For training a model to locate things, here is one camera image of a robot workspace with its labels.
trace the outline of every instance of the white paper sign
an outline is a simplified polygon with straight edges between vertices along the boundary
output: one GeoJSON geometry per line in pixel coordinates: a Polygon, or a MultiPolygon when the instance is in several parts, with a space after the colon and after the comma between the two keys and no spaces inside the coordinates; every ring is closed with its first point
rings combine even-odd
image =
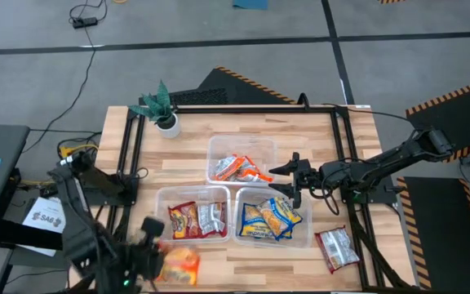
{"type": "MultiPolygon", "coordinates": [[[[23,225],[38,229],[47,229],[60,234],[63,233],[65,224],[66,221],[64,219],[63,207],[61,206],[59,199],[50,200],[38,198],[23,221],[23,225]]],[[[19,246],[47,256],[55,255],[55,250],[53,249],[43,249],[25,245],[19,246]]]]}

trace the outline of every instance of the orange snack bag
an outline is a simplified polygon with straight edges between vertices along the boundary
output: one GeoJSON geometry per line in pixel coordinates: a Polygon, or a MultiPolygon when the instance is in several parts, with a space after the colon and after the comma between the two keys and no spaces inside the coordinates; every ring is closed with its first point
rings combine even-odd
{"type": "Polygon", "coordinates": [[[213,176],[213,180],[228,179],[232,174],[237,172],[243,163],[244,158],[238,158],[236,154],[224,159],[220,159],[217,167],[215,168],[215,175],[213,176]]]}
{"type": "Polygon", "coordinates": [[[259,168],[253,162],[253,160],[251,160],[251,158],[247,156],[243,156],[242,158],[244,158],[244,163],[241,165],[241,170],[252,169],[259,174],[261,173],[259,168]]]}
{"type": "Polygon", "coordinates": [[[237,180],[244,182],[273,182],[269,176],[260,175],[257,171],[246,169],[237,173],[237,180]]]}
{"type": "Polygon", "coordinates": [[[157,280],[195,286],[200,260],[200,256],[192,248],[169,248],[157,280]]]}

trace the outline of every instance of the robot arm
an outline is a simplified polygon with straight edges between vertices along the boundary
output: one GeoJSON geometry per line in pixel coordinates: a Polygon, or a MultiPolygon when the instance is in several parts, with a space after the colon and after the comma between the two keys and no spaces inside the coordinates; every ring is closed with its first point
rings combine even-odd
{"type": "Polygon", "coordinates": [[[90,162],[86,154],[74,154],[48,172],[57,185],[57,197],[66,219],[62,234],[64,257],[82,277],[82,282],[68,293],[88,293],[93,279],[93,292],[99,294],[139,293],[140,287],[135,285],[137,276],[151,281],[161,271],[163,255],[153,239],[162,234],[164,224],[147,217],[141,227],[144,237],[139,243],[116,241],[91,215],[79,179],[99,179],[94,184],[108,192],[124,188],[117,179],[104,174],[93,164],[87,164],[90,162]]]}
{"type": "Polygon", "coordinates": [[[316,189],[332,191],[345,188],[356,194],[370,192],[386,176],[400,171],[421,160],[438,162],[451,156],[452,147],[439,130],[416,131],[401,145],[373,158],[352,161],[324,163],[318,171],[311,168],[307,159],[299,159],[298,153],[284,166],[269,172],[288,176],[293,173],[291,184],[269,184],[271,188],[293,198],[294,208],[300,207],[300,190],[309,189],[313,195],[316,189]]]}

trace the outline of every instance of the green plant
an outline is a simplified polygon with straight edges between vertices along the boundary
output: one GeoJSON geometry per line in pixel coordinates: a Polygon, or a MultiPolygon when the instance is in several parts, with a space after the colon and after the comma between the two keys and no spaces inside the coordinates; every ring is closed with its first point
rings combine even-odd
{"type": "Polygon", "coordinates": [[[163,124],[167,120],[173,118],[171,112],[171,101],[170,94],[168,94],[168,89],[164,85],[164,82],[159,83],[159,88],[157,89],[157,97],[153,97],[151,93],[147,96],[143,96],[143,101],[148,107],[142,107],[139,105],[129,105],[128,108],[140,115],[148,117],[150,122],[155,122],[156,124],[163,124]]]}

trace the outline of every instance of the potted plant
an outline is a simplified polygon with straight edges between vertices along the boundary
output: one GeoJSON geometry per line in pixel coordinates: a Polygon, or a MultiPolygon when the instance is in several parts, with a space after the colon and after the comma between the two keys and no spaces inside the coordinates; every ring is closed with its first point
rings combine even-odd
{"type": "Polygon", "coordinates": [[[157,96],[152,94],[141,94],[143,101],[148,107],[130,105],[128,108],[140,115],[148,117],[150,122],[155,122],[155,126],[165,138],[175,138],[180,133],[180,124],[177,116],[171,111],[170,94],[161,81],[157,90],[157,96]]]}

